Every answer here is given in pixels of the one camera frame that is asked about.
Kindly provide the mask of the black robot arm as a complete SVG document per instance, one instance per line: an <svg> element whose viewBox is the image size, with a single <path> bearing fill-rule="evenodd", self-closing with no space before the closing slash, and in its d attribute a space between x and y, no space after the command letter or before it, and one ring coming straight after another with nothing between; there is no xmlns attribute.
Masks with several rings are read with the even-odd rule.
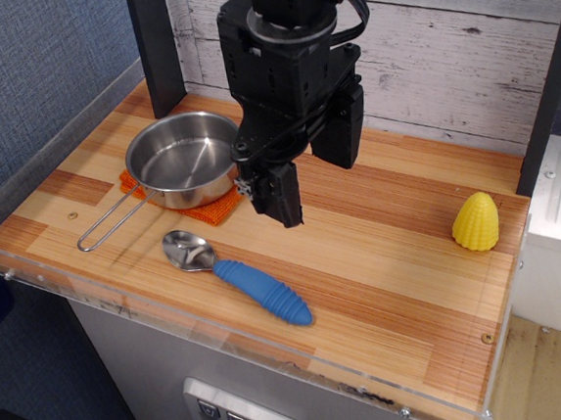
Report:
<svg viewBox="0 0 561 420"><path fill-rule="evenodd" d="M353 167L364 94L354 40L370 18L365 0L228 0L217 31L228 87L243 118L231 156L237 187L257 213L303 222L294 164L305 149Z"/></svg>

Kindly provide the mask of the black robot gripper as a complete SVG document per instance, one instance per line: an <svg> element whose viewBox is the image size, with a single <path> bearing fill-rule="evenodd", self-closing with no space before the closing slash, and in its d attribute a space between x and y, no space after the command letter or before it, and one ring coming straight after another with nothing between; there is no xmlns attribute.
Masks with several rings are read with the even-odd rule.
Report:
<svg viewBox="0 0 561 420"><path fill-rule="evenodd" d="M232 147L239 190L257 213L303 224L293 160L305 149L352 168L364 94L358 26L340 30L337 6L356 0L228 0L217 15L226 77L243 119Z"/></svg>

